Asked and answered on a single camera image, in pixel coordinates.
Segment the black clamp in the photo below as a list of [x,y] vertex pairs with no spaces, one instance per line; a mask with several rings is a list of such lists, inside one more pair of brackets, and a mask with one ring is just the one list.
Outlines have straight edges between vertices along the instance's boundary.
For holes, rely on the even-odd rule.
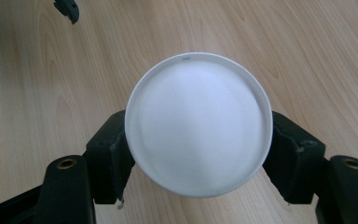
[[123,193],[135,165],[126,134],[125,111],[112,115],[87,143],[83,157],[89,167],[91,193],[97,204],[124,203]]
[[54,6],[75,24],[79,20],[79,8],[74,0],[55,0]]
[[288,203],[310,204],[316,194],[320,224],[358,224],[358,160],[324,157],[325,145],[273,112],[274,134],[264,169]]

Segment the white container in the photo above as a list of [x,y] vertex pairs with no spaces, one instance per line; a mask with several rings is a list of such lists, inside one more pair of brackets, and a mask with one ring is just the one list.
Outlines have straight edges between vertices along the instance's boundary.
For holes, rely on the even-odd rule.
[[136,163],[157,184],[188,197],[214,197],[260,169],[272,113],[244,67],[211,53],[185,53],[158,63],[138,82],[125,132]]

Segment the round lid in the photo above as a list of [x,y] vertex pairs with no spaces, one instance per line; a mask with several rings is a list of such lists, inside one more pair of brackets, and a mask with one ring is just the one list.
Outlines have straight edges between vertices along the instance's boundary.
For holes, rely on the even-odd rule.
[[210,53],[150,69],[127,105],[125,132],[139,167],[165,189],[213,197],[249,180],[269,153],[272,112],[257,80]]

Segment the black plastic part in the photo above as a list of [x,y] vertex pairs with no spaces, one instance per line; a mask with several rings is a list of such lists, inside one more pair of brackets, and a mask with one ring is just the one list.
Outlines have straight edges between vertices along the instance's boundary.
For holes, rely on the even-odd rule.
[[273,123],[271,148],[263,167],[288,203],[309,204],[314,171],[322,166],[325,145],[282,114],[273,112]]
[[335,156],[324,167],[328,188],[317,192],[320,200],[316,208],[321,224],[358,224],[358,160]]
[[83,157],[63,157],[48,166],[34,223],[95,223],[89,172]]
[[79,20],[79,8],[74,0],[55,0],[54,6],[62,15],[68,17],[72,24]]
[[40,186],[0,203],[0,223],[32,223]]
[[112,115],[87,143],[83,155],[89,166],[95,203],[114,204],[123,199],[124,188],[135,165],[124,132],[125,111]]

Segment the wood grain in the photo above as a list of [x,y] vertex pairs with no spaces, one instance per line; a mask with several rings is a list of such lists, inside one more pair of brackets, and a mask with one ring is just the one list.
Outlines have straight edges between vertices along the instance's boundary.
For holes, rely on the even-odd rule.
[[[0,0],[0,202],[82,154],[154,64],[207,51],[248,68],[274,110],[358,158],[358,0],[77,0],[72,25],[51,0]],[[135,167],[126,206],[98,223],[316,223],[263,170],[229,194],[189,199]]]

